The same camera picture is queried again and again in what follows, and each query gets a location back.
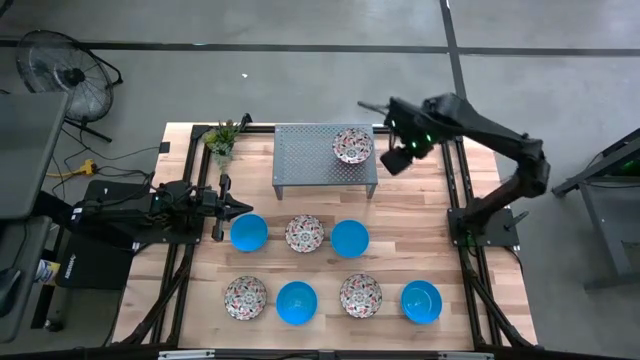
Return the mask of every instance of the fan guard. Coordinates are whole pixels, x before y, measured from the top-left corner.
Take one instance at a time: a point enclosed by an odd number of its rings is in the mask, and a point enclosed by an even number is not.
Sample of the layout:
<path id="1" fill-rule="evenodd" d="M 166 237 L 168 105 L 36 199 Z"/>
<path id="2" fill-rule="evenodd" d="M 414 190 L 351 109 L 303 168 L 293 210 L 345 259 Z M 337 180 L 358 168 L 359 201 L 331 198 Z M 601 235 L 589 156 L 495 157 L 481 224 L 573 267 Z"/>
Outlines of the fan guard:
<path id="1" fill-rule="evenodd" d="M 77 40 L 47 30 L 27 33 L 16 51 L 18 72 L 27 89 L 66 92 L 66 118 L 80 123 L 102 119 L 113 105 L 114 83 L 103 63 L 113 68 Z"/>

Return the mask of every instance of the table leg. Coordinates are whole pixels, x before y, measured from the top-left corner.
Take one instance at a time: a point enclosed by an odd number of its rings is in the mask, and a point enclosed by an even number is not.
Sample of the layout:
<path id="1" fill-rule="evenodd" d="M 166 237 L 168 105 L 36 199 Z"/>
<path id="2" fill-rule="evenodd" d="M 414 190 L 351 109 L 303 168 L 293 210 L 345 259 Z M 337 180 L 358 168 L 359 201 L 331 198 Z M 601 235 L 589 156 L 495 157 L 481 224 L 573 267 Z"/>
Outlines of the table leg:
<path id="1" fill-rule="evenodd" d="M 367 199 L 373 197 L 373 192 L 376 191 L 376 185 L 367 185 Z"/>
<path id="2" fill-rule="evenodd" d="M 282 200 L 282 186 L 273 186 L 273 190 L 276 191 L 276 197 L 278 200 Z"/>

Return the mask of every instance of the metal mesh stand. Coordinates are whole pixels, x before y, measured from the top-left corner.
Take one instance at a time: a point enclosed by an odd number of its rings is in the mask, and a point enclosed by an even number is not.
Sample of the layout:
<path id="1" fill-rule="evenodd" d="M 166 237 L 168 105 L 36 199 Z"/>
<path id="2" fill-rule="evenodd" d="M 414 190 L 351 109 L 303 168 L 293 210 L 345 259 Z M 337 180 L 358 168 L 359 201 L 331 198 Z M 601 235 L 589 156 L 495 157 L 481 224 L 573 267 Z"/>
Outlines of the metal mesh stand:
<path id="1" fill-rule="evenodd" d="M 279 125 L 275 128 L 273 187 L 279 200 L 284 186 L 366 185 L 371 198 L 378 184 L 375 147 L 360 164 L 346 164 L 333 153 L 333 139 L 348 128 L 360 129 L 373 139 L 371 125 Z"/>

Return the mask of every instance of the gray floor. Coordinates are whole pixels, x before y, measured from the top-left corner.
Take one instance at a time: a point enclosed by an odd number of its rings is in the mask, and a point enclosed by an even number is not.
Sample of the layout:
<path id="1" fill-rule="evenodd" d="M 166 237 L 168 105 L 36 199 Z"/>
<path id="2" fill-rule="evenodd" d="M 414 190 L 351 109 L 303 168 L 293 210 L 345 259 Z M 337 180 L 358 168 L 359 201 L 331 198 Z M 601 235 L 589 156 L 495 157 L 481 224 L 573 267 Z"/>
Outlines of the gray floor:
<path id="1" fill-rule="evenodd" d="M 460 46 L 640 47 L 640 3 L 635 0 L 449 0 L 449 5 Z M 437 0 L 17 0 L 0 19 L 1 36 L 13 38 L 35 28 L 116 42 L 447 44 Z M 157 145 L 169 121 L 239 119 L 250 112 L 258 122 L 378 123 L 381 118 L 361 111 L 355 101 L 384 102 L 393 95 L 417 102 L 454 89 L 445 54 L 97 53 L 119 67 L 125 79 L 110 114 L 95 126 L 113 136 L 114 143 L 85 135 L 107 156 Z M 640 57 L 463 56 L 461 63 L 468 98 L 482 114 L 544 139 L 553 185 L 638 127 Z M 0 88 L 26 92 L 12 49 L 0 49 Z M 79 149 L 63 135 L 56 158 Z M 77 166 L 83 159 L 71 163 Z M 155 159 L 153 153 L 142 153 L 113 164 L 149 171 Z M 501 177 L 514 169 L 503 158 L 498 167 Z M 67 201 L 80 199 L 86 183 L 72 181 Z M 45 188 L 53 184 L 47 181 Z M 640 289 L 589 294 L 582 289 L 585 281 L 611 270 L 579 195 L 558 200 L 547 194 L 513 207 L 531 213 L 518 231 L 539 343 L 640 358 Z M 25 334 L 0 346 L 0 353 L 102 344 L 117 294 L 75 292 L 70 297 L 67 330 L 35 340 Z M 91 315 L 95 309 L 102 320 Z"/>

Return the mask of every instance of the blue bowl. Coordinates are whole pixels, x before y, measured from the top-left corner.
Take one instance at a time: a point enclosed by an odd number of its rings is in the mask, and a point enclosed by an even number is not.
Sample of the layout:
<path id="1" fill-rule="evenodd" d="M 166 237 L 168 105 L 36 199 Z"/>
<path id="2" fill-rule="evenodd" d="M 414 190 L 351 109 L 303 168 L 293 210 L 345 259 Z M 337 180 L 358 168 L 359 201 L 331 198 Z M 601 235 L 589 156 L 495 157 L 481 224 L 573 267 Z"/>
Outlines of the blue bowl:
<path id="1" fill-rule="evenodd" d="M 292 281 L 278 293 L 278 315 L 291 325 L 302 325 L 311 320 L 318 308 L 318 297 L 313 288 L 302 281 Z"/>
<path id="2" fill-rule="evenodd" d="M 267 222 L 256 214 L 239 217 L 231 225 L 231 243 L 240 251 L 256 251 L 267 242 Z"/>
<path id="3" fill-rule="evenodd" d="M 412 281 L 402 290 L 402 311 L 407 317 L 421 325 L 431 324 L 442 312 L 440 292 L 430 282 Z"/>
<path id="4" fill-rule="evenodd" d="M 331 231 L 331 246 L 342 257 L 358 257 L 369 246 L 369 232 L 358 221 L 343 220 Z"/>

